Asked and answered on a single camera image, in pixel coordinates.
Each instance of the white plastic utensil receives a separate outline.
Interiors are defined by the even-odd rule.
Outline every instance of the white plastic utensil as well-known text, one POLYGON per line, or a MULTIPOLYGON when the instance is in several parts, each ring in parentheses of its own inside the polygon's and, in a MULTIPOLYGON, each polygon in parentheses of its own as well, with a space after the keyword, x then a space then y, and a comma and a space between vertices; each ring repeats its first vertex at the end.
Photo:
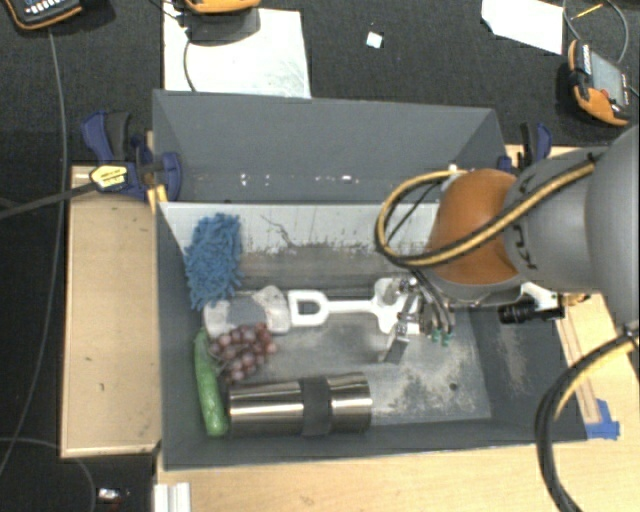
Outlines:
POLYGON ((391 279, 379 279, 375 285, 375 295, 370 300, 338 300, 330 301, 318 290, 291 290, 287 294, 291 325, 293 327, 315 327, 327 321, 331 314, 339 313, 371 313, 378 317, 378 327, 389 334, 398 322, 398 313, 402 311, 407 295, 398 296, 393 304, 385 304, 384 292, 391 279), (305 304, 313 304, 316 311, 303 313, 305 304))

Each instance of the wooden board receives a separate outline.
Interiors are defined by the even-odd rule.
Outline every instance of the wooden board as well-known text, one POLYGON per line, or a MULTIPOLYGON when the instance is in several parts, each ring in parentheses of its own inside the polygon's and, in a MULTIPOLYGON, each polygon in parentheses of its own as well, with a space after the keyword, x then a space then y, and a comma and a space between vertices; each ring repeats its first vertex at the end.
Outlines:
MULTIPOLYGON (((74 168, 74 186, 87 171, 74 168)), ((121 195, 71 202, 63 457, 150 452, 160 440, 152 221, 121 195)))

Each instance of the yellow label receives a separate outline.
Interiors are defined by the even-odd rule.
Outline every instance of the yellow label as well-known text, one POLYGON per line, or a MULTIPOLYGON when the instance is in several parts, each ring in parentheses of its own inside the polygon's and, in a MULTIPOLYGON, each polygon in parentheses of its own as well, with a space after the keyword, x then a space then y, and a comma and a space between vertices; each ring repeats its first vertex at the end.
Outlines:
POLYGON ((91 172, 91 181, 102 188, 122 185, 127 181, 127 168, 122 165, 101 165, 91 172))

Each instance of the red grapes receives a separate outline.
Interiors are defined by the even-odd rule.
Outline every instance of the red grapes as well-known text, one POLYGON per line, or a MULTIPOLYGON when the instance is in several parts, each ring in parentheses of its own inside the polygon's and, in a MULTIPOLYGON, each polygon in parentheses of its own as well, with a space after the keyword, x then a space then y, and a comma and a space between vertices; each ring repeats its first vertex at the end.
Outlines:
POLYGON ((209 355, 219 361, 220 377, 228 384, 254 374, 277 350, 273 336, 263 322, 241 325, 210 340, 209 344, 209 355))

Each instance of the white object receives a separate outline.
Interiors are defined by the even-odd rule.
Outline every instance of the white object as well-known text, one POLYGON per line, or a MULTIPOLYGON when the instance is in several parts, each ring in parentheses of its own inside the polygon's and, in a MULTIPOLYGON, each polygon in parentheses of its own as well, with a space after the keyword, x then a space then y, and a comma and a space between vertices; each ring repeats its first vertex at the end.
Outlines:
POLYGON ((520 293, 533 297, 536 301, 536 311, 547 311, 558 307, 558 294, 534 283, 524 283, 520 286, 520 293))
POLYGON ((382 48, 382 42, 384 41, 384 37, 381 34, 376 34, 375 32, 369 32, 367 35, 367 46, 369 48, 382 48))
POLYGON ((208 302, 202 309, 202 322, 210 339, 217 338, 221 334, 237 327, 237 325, 230 324, 227 321, 230 307, 229 301, 219 300, 215 306, 211 306, 211 303, 208 302))
POLYGON ((287 300, 279 288, 269 285, 251 298, 264 309, 267 318, 267 329, 273 334, 286 334, 291 329, 291 316, 287 307, 287 300))
MULTIPOLYGON (((251 299, 265 313, 267 329, 273 334, 286 334, 291 329, 289 307, 279 288, 269 285, 251 295, 251 299)), ((214 339, 238 327, 229 322, 231 302, 219 300, 215 306, 208 303, 202 309, 202 322, 209 338, 214 339)))
MULTIPOLYGON (((165 4, 165 11, 176 15, 165 4)), ((259 9, 255 34, 221 46, 191 44, 189 77, 199 92, 311 98, 300 13, 259 9)), ((176 20, 164 17, 164 87, 190 91, 183 56, 187 36, 176 20)))
POLYGON ((191 512, 191 485, 181 482, 176 485, 153 486, 154 512, 191 512))
POLYGON ((386 288, 392 279, 379 279, 375 286, 375 295, 371 300, 330 301, 318 290, 291 290, 287 294, 291 325, 293 327, 315 327, 327 321, 330 314, 337 313, 372 313, 378 317, 378 327, 389 334, 398 322, 398 313, 402 311, 407 295, 400 295, 393 304, 385 304, 382 300, 386 288), (315 304, 315 313, 301 313, 300 305, 315 304))
POLYGON ((500 37, 562 55, 563 9, 538 0, 483 0, 482 19, 500 37))

